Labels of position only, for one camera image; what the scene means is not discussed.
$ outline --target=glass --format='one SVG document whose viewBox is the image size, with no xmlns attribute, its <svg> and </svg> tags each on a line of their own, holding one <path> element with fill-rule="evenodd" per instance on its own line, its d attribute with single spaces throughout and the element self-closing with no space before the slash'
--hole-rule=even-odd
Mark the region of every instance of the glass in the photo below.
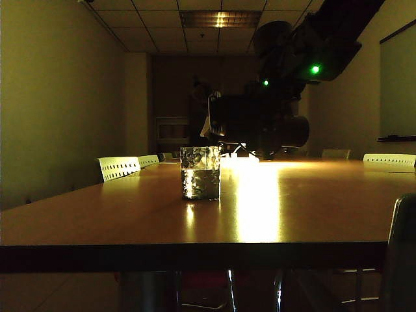
<svg viewBox="0 0 416 312">
<path fill-rule="evenodd" d="M 181 148 L 181 177 L 183 198 L 191 200 L 219 199 L 219 147 Z"/>
</svg>

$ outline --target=water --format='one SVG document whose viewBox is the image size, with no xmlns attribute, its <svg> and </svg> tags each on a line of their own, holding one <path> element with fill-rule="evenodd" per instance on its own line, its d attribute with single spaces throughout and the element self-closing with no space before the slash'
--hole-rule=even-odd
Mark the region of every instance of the water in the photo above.
<svg viewBox="0 0 416 312">
<path fill-rule="evenodd" d="M 215 200 L 220 197 L 220 170 L 182 169 L 183 197 Z"/>
</svg>

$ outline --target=fluorescent light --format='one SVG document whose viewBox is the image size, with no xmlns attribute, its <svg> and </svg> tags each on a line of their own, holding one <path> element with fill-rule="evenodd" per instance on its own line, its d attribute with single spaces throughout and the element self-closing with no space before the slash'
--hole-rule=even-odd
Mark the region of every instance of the fluorescent light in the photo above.
<svg viewBox="0 0 416 312">
<path fill-rule="evenodd" d="M 261 11 L 181 11 L 185 28 L 256 28 Z"/>
</svg>

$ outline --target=conference table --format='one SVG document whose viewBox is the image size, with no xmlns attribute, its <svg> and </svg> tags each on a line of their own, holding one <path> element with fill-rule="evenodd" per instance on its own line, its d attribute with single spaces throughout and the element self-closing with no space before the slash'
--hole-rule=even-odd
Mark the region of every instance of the conference table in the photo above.
<svg viewBox="0 0 416 312">
<path fill-rule="evenodd" d="M 382 267 L 414 167 L 222 165 L 219 200 L 184 200 L 179 163 L 1 213 L 0 272 Z"/>
</svg>

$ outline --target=table edge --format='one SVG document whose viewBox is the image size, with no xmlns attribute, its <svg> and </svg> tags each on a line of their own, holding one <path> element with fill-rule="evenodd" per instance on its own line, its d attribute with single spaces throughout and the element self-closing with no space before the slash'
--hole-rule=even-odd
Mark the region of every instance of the table edge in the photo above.
<svg viewBox="0 0 416 312">
<path fill-rule="evenodd" d="M 0 246 L 0 273 L 357 268 L 384 263 L 387 242 Z"/>
</svg>

